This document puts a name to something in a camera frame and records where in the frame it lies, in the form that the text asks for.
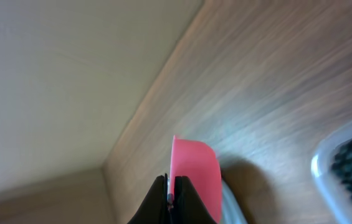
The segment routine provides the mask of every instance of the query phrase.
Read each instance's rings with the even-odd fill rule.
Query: pink object
[[[187,176],[216,223],[221,219],[221,173],[214,151],[205,143],[173,139],[170,164],[170,192],[174,178]]]

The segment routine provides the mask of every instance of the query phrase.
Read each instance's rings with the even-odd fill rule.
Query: white tray
[[[352,201],[350,193],[331,173],[331,165],[339,147],[351,139],[352,121],[322,140],[312,159],[314,181],[340,224],[352,224]]]

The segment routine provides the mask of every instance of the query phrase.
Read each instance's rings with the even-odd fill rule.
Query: wood grain
[[[352,1],[206,1],[104,165],[115,219],[178,134],[216,151],[251,223],[334,223],[310,161],[351,119]]]
[[[1,194],[0,224],[12,223],[113,223],[101,170],[88,170]]]

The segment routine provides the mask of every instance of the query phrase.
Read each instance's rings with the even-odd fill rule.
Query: wooden floor
[[[178,134],[216,151],[249,223],[335,223],[310,161],[351,119],[351,0],[206,1],[106,161],[115,219]]]

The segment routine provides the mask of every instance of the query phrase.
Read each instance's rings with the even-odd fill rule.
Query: light blue object
[[[322,140],[312,159],[314,181],[340,224],[352,224],[352,201],[350,193],[331,173],[331,165],[339,147],[351,139],[352,121]]]
[[[224,182],[222,183],[221,190],[221,222],[223,224],[247,224],[242,211],[239,208],[237,200],[234,197],[234,194]]]

